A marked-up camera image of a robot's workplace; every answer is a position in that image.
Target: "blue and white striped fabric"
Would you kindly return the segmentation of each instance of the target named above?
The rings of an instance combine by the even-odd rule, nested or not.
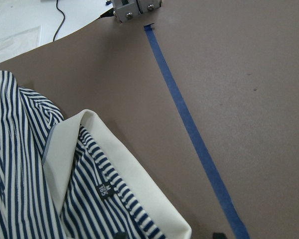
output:
[[[165,238],[83,127],[58,215],[41,161],[61,121],[51,101],[0,71],[0,238],[111,239],[118,232],[130,239]],[[101,200],[96,187],[105,182],[115,194]]]

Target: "wire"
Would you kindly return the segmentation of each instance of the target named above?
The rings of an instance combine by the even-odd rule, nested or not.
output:
[[[61,9],[59,9],[59,7],[58,7],[58,2],[59,2],[59,1],[56,0],[56,9],[58,9],[58,11],[59,11],[60,13],[62,13],[62,15],[63,15],[63,20],[62,20],[61,24],[59,25],[59,28],[56,30],[56,32],[55,32],[55,34],[54,34],[53,41],[55,41],[55,37],[56,37],[56,35],[58,34],[60,28],[62,27],[62,25],[63,25],[63,23],[64,23],[64,21],[65,21],[65,14],[64,14],[64,12],[62,12]]]

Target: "screw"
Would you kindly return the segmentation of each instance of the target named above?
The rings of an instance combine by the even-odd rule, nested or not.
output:
[[[154,4],[151,3],[151,4],[148,5],[148,11],[153,11],[154,8],[155,8]]]
[[[131,20],[133,18],[133,13],[132,12],[128,12],[126,13],[125,17],[128,19],[128,20]]]

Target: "blue tape strip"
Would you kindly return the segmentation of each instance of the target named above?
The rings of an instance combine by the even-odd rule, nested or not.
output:
[[[214,192],[218,198],[218,201],[227,217],[227,220],[236,236],[237,239],[249,239],[247,229],[243,222],[240,220],[230,195],[223,183],[218,170],[205,146],[205,143],[200,136],[200,133],[194,123],[193,118],[187,108],[185,100],[183,99],[178,86],[169,70],[169,67],[164,59],[164,56],[160,50],[159,44],[156,40],[154,32],[151,27],[152,24],[145,25],[144,30],[149,39],[150,46],[153,50],[156,61],[159,65],[160,71],[166,81],[171,96],[176,104],[177,110],[183,120],[187,133],[195,147],[197,155],[203,165],[207,177],[214,189]]]

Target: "shirt label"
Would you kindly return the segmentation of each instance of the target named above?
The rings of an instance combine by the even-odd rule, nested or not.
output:
[[[108,197],[114,195],[115,191],[110,182],[105,182],[96,187],[96,191],[98,192],[100,198],[102,200],[107,199]]]

